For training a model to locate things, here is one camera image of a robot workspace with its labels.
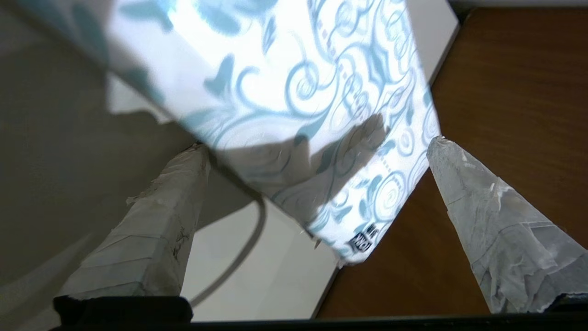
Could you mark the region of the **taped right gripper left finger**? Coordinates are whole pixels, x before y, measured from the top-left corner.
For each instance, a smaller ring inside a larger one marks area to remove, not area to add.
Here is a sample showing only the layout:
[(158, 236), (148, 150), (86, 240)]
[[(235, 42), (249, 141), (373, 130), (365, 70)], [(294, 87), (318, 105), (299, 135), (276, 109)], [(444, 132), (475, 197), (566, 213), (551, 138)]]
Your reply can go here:
[(80, 263), (60, 296), (178, 296), (210, 172), (205, 146), (172, 158), (130, 209)]

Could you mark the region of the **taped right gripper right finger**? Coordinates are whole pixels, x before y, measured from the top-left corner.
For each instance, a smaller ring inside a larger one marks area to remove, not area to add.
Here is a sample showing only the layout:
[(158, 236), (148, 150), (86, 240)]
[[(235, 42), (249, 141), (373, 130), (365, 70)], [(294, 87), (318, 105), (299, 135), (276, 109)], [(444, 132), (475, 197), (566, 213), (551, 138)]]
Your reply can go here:
[(454, 141), (427, 157), (492, 314), (587, 307), (587, 250)]

